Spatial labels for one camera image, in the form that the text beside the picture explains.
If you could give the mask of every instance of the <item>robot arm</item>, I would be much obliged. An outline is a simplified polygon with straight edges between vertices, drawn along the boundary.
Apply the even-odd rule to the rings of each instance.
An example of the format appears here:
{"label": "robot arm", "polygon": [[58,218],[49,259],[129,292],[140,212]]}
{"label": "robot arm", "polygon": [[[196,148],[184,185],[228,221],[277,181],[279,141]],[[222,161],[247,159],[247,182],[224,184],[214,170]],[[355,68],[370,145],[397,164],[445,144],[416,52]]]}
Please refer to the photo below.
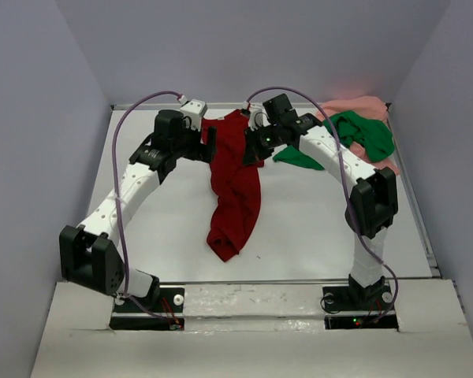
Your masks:
{"label": "robot arm", "polygon": [[[180,111],[161,110],[155,129],[129,158],[120,182],[120,202],[124,228],[143,201],[157,189],[176,167],[179,158],[211,162],[215,154],[215,129],[201,140],[201,120],[207,105],[184,102]],[[61,273],[75,284],[105,295],[124,292],[125,267],[117,251],[116,195],[112,190],[97,209],[74,228],[66,226],[59,236]],[[159,295],[159,279],[130,269],[128,293],[154,304]]]}
{"label": "robot arm", "polygon": [[[336,142],[320,120],[309,113],[298,117],[285,94],[264,102],[263,107],[270,125],[253,124],[246,131],[245,164],[264,160],[271,156],[275,147],[287,144],[316,160],[342,182]],[[244,113],[251,117],[251,111]],[[359,230],[367,246],[382,258],[387,228],[397,213],[396,176],[391,169],[378,170],[360,160],[344,146],[340,153]],[[355,231],[348,211],[345,211],[345,220]],[[345,301],[352,301],[354,306],[372,303],[382,293],[384,282],[382,266],[366,252],[355,233],[354,265]]]}

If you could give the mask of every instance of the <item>gray wall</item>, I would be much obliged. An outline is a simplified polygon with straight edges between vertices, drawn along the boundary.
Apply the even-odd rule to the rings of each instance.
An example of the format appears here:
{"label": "gray wall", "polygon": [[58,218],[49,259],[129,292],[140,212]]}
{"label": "gray wall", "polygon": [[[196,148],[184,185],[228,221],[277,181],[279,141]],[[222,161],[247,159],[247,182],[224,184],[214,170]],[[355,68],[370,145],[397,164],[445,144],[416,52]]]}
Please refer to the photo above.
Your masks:
{"label": "gray wall", "polygon": [[57,0],[113,104],[289,85],[394,99],[448,0]]}
{"label": "gray wall", "polygon": [[109,110],[54,0],[0,0],[0,377],[30,375]]}
{"label": "gray wall", "polygon": [[454,0],[400,89],[393,129],[473,335],[473,0]]}

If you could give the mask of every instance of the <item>pink cloth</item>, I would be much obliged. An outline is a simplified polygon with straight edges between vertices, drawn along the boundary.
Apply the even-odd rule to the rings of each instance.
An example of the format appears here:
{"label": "pink cloth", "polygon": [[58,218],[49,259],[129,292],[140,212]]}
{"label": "pink cloth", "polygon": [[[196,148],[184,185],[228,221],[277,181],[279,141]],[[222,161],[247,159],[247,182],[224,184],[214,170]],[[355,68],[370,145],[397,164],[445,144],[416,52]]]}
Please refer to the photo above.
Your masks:
{"label": "pink cloth", "polygon": [[[382,102],[380,98],[374,96],[363,96],[351,100],[328,101],[322,104],[322,108],[330,117],[347,110],[352,110],[368,120],[381,120],[384,124],[387,124],[387,106],[385,106],[385,103]],[[315,116],[319,120],[324,120],[324,116],[321,113],[317,113]],[[400,169],[397,168],[389,158],[376,163],[371,162],[364,147],[357,142],[354,142],[350,146],[350,151],[359,159],[372,164],[375,168],[382,169],[389,167],[396,173],[396,176],[400,174]]]}

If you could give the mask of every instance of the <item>white table surface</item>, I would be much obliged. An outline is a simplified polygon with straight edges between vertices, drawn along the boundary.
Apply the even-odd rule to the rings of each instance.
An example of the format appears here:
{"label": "white table surface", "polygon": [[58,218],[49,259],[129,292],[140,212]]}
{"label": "white table surface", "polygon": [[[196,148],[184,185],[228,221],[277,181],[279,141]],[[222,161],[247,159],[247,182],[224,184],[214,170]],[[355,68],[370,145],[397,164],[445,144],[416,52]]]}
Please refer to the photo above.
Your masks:
{"label": "white table surface", "polygon": [[[213,109],[207,118],[232,109]],[[298,113],[313,112],[299,109]],[[112,188],[110,145],[119,118],[114,111],[102,153],[90,211]],[[123,172],[129,156],[152,132],[155,110],[132,112],[121,129],[117,156]],[[206,243],[216,197],[210,169],[179,160],[163,185],[126,228],[132,266],[162,282],[344,279],[352,268],[354,238],[345,223],[340,184],[327,172],[269,159],[259,169],[259,219],[239,256],[222,262]],[[430,268],[400,177],[399,212],[389,229],[384,259],[399,277],[430,277]]]}
{"label": "white table surface", "polygon": [[473,341],[450,281],[402,280],[399,332],[325,330],[317,284],[185,290],[183,332],[113,331],[111,297],[58,283],[32,378],[473,378]]}

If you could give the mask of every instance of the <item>red wire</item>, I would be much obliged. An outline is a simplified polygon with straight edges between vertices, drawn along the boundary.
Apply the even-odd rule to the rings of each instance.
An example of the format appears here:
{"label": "red wire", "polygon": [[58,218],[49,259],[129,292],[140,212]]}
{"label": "red wire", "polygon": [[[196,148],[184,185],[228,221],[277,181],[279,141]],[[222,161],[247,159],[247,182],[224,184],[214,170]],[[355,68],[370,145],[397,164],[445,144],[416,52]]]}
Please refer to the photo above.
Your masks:
{"label": "red wire", "polygon": [[377,300],[377,306],[378,306],[378,316],[380,317],[380,315],[382,315],[382,307],[380,306],[380,302]]}
{"label": "red wire", "polygon": [[361,320],[361,324],[371,315],[371,311],[373,311],[373,305],[370,306],[370,311],[368,311],[368,314]]}
{"label": "red wire", "polygon": [[166,307],[168,308],[170,314],[172,315],[173,319],[175,320],[175,323],[177,323],[178,325],[180,325],[180,326],[182,327],[180,321],[177,319],[177,317],[176,317],[175,314],[173,313],[172,308],[170,307],[170,304],[168,303],[168,301],[166,300],[165,297],[163,297],[163,302],[165,303],[165,305],[166,305]]}
{"label": "red wire", "polygon": [[168,310],[166,309],[163,303],[161,303],[161,307],[163,308],[163,313],[165,313],[166,315],[166,321],[168,321],[168,324],[170,324],[170,318],[168,317]]}

